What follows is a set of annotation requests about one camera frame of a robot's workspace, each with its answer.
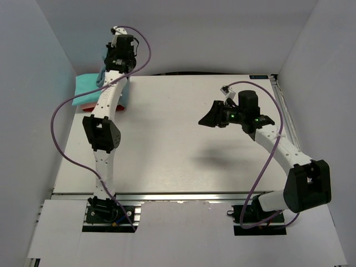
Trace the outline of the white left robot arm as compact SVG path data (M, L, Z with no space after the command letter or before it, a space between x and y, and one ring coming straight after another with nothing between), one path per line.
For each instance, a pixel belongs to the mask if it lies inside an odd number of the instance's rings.
M120 130L115 125L115 112L122 92L128 87L125 74L136 66L134 36L125 31L115 33L107 45L104 60L103 86L99 99L90 116L83 118L83 127L93 149L100 178L96 182L94 197L109 200L115 195L113 185L113 160L121 141Z

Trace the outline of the blue t shirt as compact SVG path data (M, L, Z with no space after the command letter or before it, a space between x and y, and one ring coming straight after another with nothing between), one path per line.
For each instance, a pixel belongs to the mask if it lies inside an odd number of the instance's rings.
M136 66L136 59L132 48L115 48L108 45L106 53L102 56L102 58L103 66L97 76L97 87L102 87L104 85L105 74L107 72L119 71L121 74L127 74Z

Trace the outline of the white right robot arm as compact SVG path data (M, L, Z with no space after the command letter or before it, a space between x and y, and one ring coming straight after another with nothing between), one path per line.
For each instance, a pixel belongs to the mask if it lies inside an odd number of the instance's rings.
M247 207L248 215L263 222L278 211L290 210L297 214L330 203L329 165L324 160L313 160L284 137L275 122L261 114L255 91L240 91L237 103L233 100L234 91L227 86L221 91L225 100L215 100L198 124L219 128L231 123L241 125L242 130L266 149L287 175L283 190L253 197Z

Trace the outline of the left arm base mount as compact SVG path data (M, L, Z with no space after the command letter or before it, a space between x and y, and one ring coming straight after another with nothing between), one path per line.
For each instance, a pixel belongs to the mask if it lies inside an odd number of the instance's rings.
M112 199L88 198L83 221L84 233L134 233L135 206L124 206L122 210Z

